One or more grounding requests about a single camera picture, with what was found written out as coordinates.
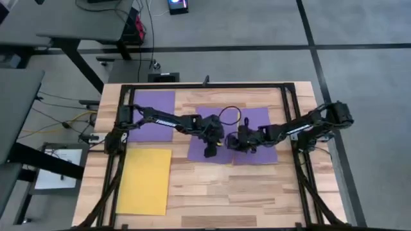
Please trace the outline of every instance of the desk leg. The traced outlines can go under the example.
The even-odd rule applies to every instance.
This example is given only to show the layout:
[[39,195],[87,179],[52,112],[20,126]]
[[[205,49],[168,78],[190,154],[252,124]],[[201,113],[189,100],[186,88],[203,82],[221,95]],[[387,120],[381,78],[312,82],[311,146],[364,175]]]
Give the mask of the desk leg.
[[58,47],[61,48],[61,50],[70,58],[70,60],[77,66],[77,68],[98,90],[98,92],[100,92],[100,94],[103,93],[104,83],[79,54],[79,52],[77,51],[77,46],[78,42],[66,41],[61,42]]
[[124,60],[131,60],[130,53],[127,51],[127,47],[122,40],[117,41],[116,46]]
[[9,160],[10,162],[27,164],[78,180],[83,178],[83,167],[60,158],[52,157],[51,155],[47,155],[41,151],[19,143],[13,145]]

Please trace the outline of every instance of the yellow paper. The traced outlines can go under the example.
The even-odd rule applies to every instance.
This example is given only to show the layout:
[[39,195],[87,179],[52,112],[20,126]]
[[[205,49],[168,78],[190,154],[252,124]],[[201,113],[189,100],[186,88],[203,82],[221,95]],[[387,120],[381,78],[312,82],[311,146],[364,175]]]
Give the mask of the yellow paper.
[[118,214],[166,215],[171,150],[127,150]]

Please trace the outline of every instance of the wood plank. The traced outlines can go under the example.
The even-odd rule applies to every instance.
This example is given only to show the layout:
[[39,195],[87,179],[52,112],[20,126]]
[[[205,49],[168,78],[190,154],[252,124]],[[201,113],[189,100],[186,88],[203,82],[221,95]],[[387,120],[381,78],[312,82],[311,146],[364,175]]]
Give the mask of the wood plank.
[[[317,106],[310,82],[295,82],[295,87],[302,114]],[[120,89],[120,84],[105,86],[95,126],[96,132],[109,132],[112,129]],[[270,123],[281,124],[286,121],[278,89],[176,90],[177,115],[195,114],[195,109],[199,106],[229,105],[241,108],[267,107]],[[295,222],[304,223],[288,139],[275,146],[279,162],[261,166],[191,162],[187,159],[190,139],[190,136],[174,131],[172,142],[128,143],[128,148],[172,150],[168,206],[166,216],[118,214],[116,228],[120,228],[121,224],[128,224],[129,228],[278,228],[294,227]],[[326,144],[318,146],[327,149]],[[95,147],[96,150],[102,148],[103,145]],[[310,154],[310,158],[320,196],[330,209],[345,221],[330,156],[325,151],[315,150]],[[89,155],[73,224],[85,218],[100,197],[104,161],[107,161],[107,156],[102,153]],[[309,202],[313,213],[312,201]]]

